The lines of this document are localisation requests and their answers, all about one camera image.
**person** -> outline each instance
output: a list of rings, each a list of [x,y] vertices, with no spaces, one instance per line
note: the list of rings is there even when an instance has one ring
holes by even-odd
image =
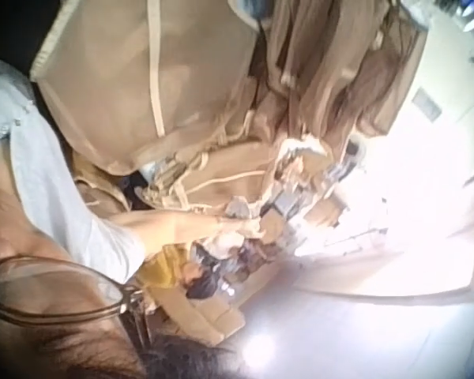
[[[184,366],[175,366],[165,351],[177,354],[184,341],[137,353],[109,304],[125,293],[113,286],[164,245],[252,233],[258,221],[171,211],[99,219],[31,93],[26,78],[0,61],[0,362],[20,377],[239,377],[220,366],[216,351],[199,354],[206,360],[182,353]],[[99,317],[86,320],[93,310]],[[72,318],[57,318],[66,314]]]
[[[137,281],[147,291],[149,287],[186,290],[186,297],[202,300],[214,295],[218,275],[190,256],[188,244],[164,246],[151,261],[145,262],[137,272]]]

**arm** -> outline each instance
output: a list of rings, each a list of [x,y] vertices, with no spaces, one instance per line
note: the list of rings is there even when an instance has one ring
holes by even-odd
[[[258,220],[237,220],[183,211],[135,211],[112,216],[109,220],[139,237],[145,246],[146,259],[165,245],[190,243],[230,231],[257,232],[259,229]]]

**eyeglasses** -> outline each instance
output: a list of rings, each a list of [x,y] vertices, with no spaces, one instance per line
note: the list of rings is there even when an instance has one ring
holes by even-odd
[[[125,316],[132,342],[151,342],[140,289],[81,265],[41,257],[0,261],[0,319],[22,327],[81,325]]]

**yellow top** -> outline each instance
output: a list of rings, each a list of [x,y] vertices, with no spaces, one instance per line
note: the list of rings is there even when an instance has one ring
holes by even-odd
[[[188,262],[190,251],[186,245],[168,245],[137,272],[137,279],[144,287],[173,288],[178,283],[181,267]]]

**glasses frame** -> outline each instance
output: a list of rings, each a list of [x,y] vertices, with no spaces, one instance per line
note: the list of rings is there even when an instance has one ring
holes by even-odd
[[[146,346],[147,343],[151,341],[145,312],[142,307],[143,296],[142,290],[140,288],[132,285],[123,285],[121,283],[118,283],[115,280],[109,278],[108,276],[105,276],[104,274],[93,270],[92,268],[88,268],[83,265],[78,265],[77,263],[73,263],[70,261],[63,261],[54,258],[30,256],[7,257],[5,259],[0,260],[0,267],[2,267],[4,264],[10,263],[11,261],[34,261],[39,263],[65,265],[70,266],[72,268],[82,268],[86,272],[91,272],[94,276],[112,283],[121,292],[122,299],[119,302],[116,302],[116,304],[103,307],[99,310],[78,312],[72,314],[49,315],[21,312],[20,310],[15,310],[0,303],[0,320],[25,328],[62,325],[83,325],[94,321],[106,320],[112,317],[121,317],[128,312],[133,316],[134,324],[137,328],[137,330],[133,331],[130,331],[128,328],[126,328],[126,331],[132,341],[134,341],[134,337],[130,335],[130,332],[137,333],[137,336],[135,337],[138,337],[141,346]]]

